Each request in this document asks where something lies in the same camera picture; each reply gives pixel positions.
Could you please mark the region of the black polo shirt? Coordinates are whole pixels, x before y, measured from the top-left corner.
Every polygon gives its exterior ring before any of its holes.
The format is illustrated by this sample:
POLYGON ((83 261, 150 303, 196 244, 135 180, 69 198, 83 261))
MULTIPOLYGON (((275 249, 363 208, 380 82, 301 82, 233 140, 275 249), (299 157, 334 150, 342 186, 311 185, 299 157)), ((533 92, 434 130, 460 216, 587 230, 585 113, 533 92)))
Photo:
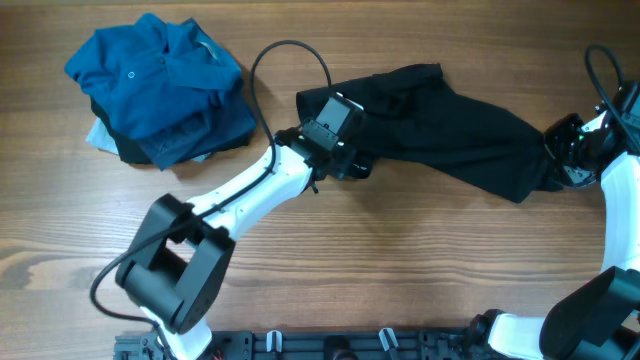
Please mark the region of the black polo shirt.
POLYGON ((415 64, 297 93, 301 120, 339 92, 364 108, 352 141, 376 160, 427 165, 511 202, 555 192, 543 135, 510 111, 457 94, 438 64, 415 64))

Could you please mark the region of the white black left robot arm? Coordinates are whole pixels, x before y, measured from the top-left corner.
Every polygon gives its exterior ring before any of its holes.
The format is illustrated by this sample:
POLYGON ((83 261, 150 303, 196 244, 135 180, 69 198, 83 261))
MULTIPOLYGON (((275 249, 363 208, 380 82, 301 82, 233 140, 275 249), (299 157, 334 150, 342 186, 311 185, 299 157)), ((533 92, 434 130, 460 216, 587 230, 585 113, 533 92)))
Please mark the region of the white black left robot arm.
POLYGON ((280 204, 351 166, 352 135, 364 109, 333 93, 301 127, 279 131, 248 169, 219 188, 182 202, 156 200, 138 229, 117 284, 158 328, 167 359, 198 359, 213 333, 205 315, 219 294, 236 242, 280 204))

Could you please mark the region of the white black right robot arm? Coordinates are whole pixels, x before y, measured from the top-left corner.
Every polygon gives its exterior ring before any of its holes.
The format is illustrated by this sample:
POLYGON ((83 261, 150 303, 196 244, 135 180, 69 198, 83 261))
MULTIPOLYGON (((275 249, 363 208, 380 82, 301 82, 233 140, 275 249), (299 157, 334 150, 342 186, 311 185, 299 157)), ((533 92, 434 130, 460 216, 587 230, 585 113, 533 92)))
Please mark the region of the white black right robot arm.
POLYGON ((491 310, 476 316, 462 349, 492 358, 636 359, 639 334, 625 320, 639 311, 639 84, 627 81, 584 123, 569 116, 545 145, 566 185, 599 182, 606 234, 598 276, 544 317, 491 310))

